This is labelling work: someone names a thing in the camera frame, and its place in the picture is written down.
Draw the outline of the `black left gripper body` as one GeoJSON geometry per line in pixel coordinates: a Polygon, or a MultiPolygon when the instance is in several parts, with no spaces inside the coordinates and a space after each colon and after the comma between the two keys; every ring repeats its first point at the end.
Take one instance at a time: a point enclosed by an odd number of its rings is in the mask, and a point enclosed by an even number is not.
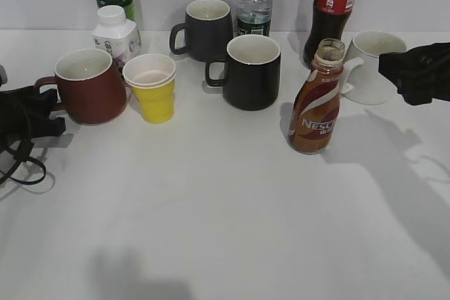
{"type": "Polygon", "coordinates": [[[42,93],[33,86],[1,92],[1,151],[22,139],[37,139],[37,146],[43,148],[64,148],[66,146],[66,125],[62,117],[50,118],[56,110],[58,94],[56,89],[42,93]]]}

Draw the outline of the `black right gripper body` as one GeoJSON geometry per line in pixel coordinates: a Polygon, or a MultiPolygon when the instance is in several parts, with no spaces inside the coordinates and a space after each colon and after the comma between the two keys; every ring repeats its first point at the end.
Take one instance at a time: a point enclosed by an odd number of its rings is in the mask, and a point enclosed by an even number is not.
{"type": "Polygon", "coordinates": [[[409,105],[449,101],[449,43],[418,46],[379,55],[378,72],[409,105]]]}

